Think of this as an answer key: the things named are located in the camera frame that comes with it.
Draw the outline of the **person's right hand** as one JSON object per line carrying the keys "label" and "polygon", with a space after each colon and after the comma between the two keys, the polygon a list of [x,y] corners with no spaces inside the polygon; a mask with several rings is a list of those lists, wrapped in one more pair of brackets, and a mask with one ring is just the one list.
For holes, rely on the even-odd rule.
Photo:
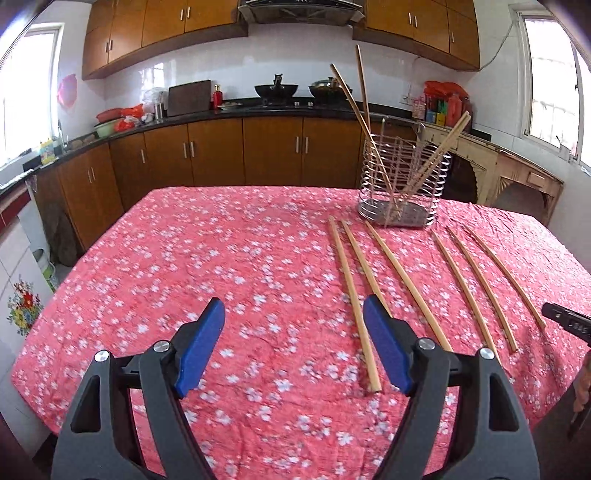
{"label": "person's right hand", "polygon": [[575,400],[573,404],[573,411],[575,413],[582,412],[585,406],[590,401],[590,386],[591,386],[591,351],[588,351],[583,359],[582,366],[573,382],[573,389],[575,392]]}

